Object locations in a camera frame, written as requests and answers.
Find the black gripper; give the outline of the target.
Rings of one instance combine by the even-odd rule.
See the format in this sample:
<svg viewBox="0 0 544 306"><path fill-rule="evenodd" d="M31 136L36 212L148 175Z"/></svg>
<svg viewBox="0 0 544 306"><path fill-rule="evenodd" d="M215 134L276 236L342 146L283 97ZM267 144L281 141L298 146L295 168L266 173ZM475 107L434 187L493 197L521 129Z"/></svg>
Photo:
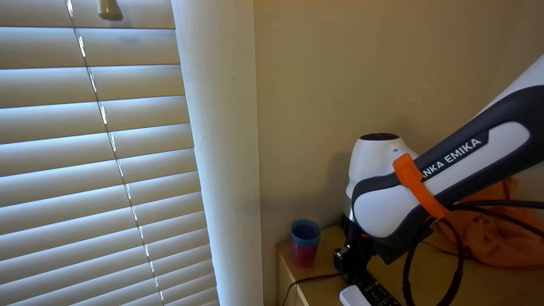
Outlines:
<svg viewBox="0 0 544 306"><path fill-rule="evenodd" d="M349 217L340 221L340 229L346 243L335 250L334 265L347 284L359 284L369 275L368 263L376 255L374 241Z"/></svg>

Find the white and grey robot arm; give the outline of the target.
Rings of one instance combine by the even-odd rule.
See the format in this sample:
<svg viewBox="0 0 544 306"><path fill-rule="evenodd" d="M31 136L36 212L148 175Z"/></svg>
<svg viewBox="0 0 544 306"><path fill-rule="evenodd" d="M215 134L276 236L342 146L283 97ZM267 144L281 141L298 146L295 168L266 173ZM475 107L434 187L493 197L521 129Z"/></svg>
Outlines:
<svg viewBox="0 0 544 306"><path fill-rule="evenodd" d="M391 263L466 195L544 158L544 56L468 124L419 154L402 136L361 136L349 163L340 273L356 282L371 256Z"/></svg>

